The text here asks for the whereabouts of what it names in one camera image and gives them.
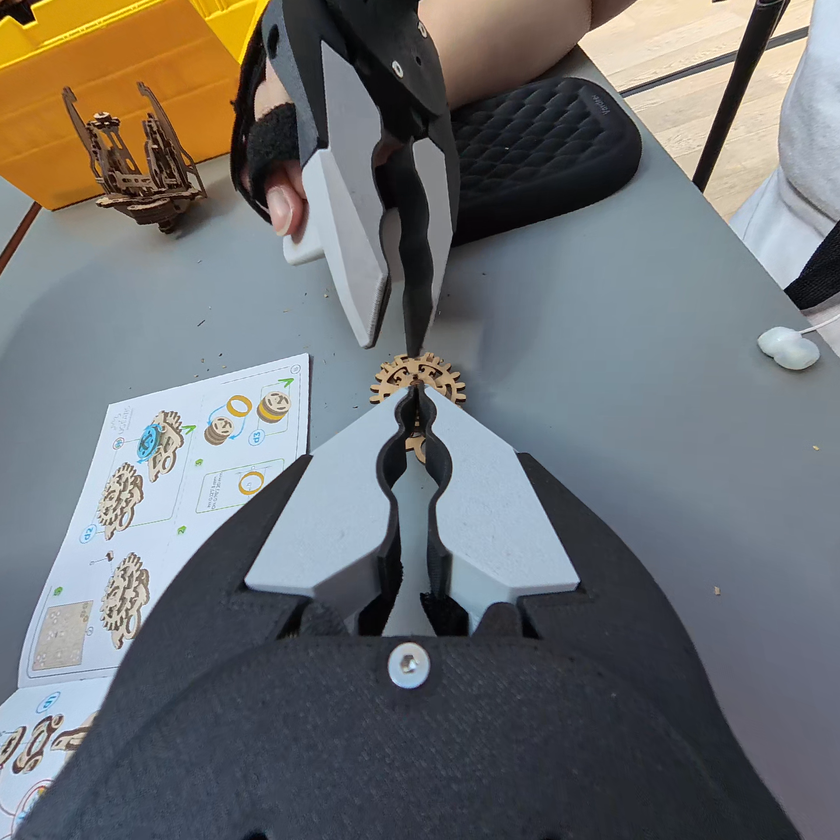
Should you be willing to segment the black metal pole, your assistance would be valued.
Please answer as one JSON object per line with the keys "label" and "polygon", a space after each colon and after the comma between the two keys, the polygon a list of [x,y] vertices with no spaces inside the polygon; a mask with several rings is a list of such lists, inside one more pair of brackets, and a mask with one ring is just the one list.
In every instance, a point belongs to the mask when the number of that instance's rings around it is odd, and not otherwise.
{"label": "black metal pole", "polygon": [[756,1],[752,8],[730,78],[692,177],[692,182],[702,193],[718,162],[753,72],[789,4],[789,1]]}

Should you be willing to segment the white earphone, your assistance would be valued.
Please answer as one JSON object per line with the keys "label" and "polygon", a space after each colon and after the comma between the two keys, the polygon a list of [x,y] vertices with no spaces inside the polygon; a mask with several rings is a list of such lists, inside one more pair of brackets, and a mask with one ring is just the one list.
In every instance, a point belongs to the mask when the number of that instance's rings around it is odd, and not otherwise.
{"label": "white earphone", "polygon": [[817,345],[802,333],[785,328],[773,327],[763,332],[757,340],[759,349],[789,371],[803,371],[820,359]]}

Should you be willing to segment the small wooden ring-end part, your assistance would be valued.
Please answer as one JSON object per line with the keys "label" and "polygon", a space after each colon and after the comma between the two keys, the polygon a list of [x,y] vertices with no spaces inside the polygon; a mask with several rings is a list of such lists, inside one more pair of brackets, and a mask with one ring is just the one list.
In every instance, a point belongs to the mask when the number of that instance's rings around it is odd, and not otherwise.
{"label": "small wooden ring-end part", "polygon": [[405,410],[406,438],[405,449],[407,453],[414,454],[417,461],[425,466],[426,456],[426,425],[427,417],[422,408],[421,398],[424,396],[422,387],[413,386],[409,389],[408,407],[413,410],[413,419],[408,422],[408,409]]}

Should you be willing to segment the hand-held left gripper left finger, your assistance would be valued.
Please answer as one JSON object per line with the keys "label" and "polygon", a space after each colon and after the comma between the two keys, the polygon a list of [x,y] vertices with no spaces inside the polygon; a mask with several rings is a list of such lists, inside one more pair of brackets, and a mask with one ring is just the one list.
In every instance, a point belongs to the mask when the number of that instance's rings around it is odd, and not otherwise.
{"label": "hand-held left gripper left finger", "polygon": [[394,484],[417,386],[382,404],[311,455],[245,577],[253,590],[305,595],[330,606],[358,634],[381,635],[403,582]]}

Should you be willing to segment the light wooden gear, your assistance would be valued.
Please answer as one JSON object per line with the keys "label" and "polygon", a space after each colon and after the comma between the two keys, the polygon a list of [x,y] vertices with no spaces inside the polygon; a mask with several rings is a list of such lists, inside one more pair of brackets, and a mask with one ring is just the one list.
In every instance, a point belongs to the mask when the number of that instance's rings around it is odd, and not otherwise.
{"label": "light wooden gear", "polygon": [[382,403],[399,390],[419,383],[432,386],[451,402],[461,405],[466,401],[466,384],[459,377],[460,373],[453,371],[450,363],[434,353],[416,357],[401,353],[381,365],[371,386],[370,402]]}

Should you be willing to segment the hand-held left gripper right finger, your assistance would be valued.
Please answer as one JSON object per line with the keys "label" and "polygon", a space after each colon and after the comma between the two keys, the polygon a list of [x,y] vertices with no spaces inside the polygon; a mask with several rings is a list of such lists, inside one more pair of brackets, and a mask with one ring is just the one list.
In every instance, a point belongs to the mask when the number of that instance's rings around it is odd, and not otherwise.
{"label": "hand-held left gripper right finger", "polygon": [[496,603],[576,590],[579,575],[513,447],[430,386],[422,427],[437,485],[422,605],[436,635],[467,635]]}

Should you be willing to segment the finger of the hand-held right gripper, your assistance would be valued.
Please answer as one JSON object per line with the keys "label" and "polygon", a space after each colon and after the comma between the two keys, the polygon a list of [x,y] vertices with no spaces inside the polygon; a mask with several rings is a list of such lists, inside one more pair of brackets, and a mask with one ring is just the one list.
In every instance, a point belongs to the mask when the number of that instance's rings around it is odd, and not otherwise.
{"label": "finger of the hand-held right gripper", "polygon": [[434,321],[453,224],[445,153],[429,138],[395,151],[385,175],[400,218],[406,351],[420,355]]}
{"label": "finger of the hand-held right gripper", "polygon": [[382,118],[355,69],[322,43],[329,142],[303,166],[309,222],[318,232],[335,289],[359,345],[378,334],[389,269],[382,246],[384,207],[373,154]]}

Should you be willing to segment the black quilted wrist rest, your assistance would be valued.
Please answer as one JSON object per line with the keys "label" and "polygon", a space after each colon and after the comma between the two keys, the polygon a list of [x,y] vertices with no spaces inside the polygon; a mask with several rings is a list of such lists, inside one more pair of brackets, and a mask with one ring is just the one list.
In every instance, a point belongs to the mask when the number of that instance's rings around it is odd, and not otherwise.
{"label": "black quilted wrist rest", "polygon": [[577,77],[538,80],[451,115],[460,166],[453,246],[572,213],[637,172],[636,123]]}

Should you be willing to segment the person's right forearm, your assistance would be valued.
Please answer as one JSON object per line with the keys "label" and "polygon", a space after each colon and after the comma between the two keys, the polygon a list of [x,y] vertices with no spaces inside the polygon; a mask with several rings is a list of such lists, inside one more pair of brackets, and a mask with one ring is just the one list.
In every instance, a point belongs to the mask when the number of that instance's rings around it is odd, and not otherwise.
{"label": "person's right forearm", "polygon": [[518,88],[564,58],[589,31],[589,1],[422,1],[448,105]]}

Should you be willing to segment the yellow plastic crate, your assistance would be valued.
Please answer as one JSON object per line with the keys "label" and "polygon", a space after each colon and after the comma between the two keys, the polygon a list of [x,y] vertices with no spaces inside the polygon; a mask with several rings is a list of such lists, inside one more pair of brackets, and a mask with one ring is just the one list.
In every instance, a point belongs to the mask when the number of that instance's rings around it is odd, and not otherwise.
{"label": "yellow plastic crate", "polygon": [[110,112],[145,164],[141,121],[155,94],[194,161],[230,148],[239,65],[191,2],[36,2],[2,20],[2,177],[55,210],[101,193],[61,97],[83,120]]}
{"label": "yellow plastic crate", "polygon": [[190,1],[215,36],[241,65],[269,1]]}

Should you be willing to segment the person's right hand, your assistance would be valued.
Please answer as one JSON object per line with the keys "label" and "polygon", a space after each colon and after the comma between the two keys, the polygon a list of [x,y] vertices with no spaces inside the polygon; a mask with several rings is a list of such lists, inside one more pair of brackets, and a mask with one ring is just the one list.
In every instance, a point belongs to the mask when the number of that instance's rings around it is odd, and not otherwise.
{"label": "person's right hand", "polygon": [[[255,91],[255,121],[291,98],[270,66],[266,77]],[[294,236],[303,223],[307,196],[301,177],[299,160],[282,161],[266,177],[267,210],[278,236]]]}

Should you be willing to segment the printed instruction booklet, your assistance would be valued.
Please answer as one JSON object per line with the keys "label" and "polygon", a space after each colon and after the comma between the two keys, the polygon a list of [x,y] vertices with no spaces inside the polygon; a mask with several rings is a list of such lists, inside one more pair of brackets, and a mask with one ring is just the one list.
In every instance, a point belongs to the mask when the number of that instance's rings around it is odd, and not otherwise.
{"label": "printed instruction booklet", "polygon": [[184,564],[307,450],[310,368],[302,353],[108,407],[2,705],[2,838],[80,746]]}

